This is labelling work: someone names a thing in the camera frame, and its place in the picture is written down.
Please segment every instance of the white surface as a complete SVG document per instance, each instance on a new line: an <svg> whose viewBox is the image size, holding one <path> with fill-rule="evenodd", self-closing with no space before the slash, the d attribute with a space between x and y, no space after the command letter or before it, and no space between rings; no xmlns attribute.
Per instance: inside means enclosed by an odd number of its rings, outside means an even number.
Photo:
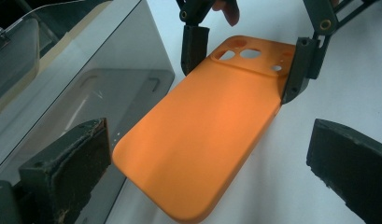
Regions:
<svg viewBox="0 0 382 224"><path fill-rule="evenodd" d="M210 12L209 52L232 35L294 44L311 36L303 1L239 0L240 22L230 27ZM182 78L183 23L174 0L149 0L169 58ZM363 221L306 166L315 119L343 123L382 143L382 1L335 34L320 77L284 105L219 204L204 223L309 224ZM122 189L107 223L173 223L133 184Z"/></svg>

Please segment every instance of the transparent acrylic container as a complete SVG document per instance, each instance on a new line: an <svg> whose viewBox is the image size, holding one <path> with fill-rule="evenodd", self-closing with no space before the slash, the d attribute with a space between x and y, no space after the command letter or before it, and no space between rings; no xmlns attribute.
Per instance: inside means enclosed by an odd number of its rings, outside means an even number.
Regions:
<svg viewBox="0 0 382 224"><path fill-rule="evenodd" d="M168 92L174 73L147 2L104 4L46 52L1 112L0 179L16 184L19 166L90 119L107 118L112 149ZM124 181L111 164L77 223L103 223Z"/></svg>

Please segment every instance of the phone case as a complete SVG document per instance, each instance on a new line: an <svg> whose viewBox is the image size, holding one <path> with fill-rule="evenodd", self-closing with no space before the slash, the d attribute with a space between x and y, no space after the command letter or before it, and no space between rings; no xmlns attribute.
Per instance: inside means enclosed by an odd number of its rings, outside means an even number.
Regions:
<svg viewBox="0 0 382 224"><path fill-rule="evenodd" d="M121 138L114 163L174 220L202 221L278 112L294 51L227 39Z"/></svg>

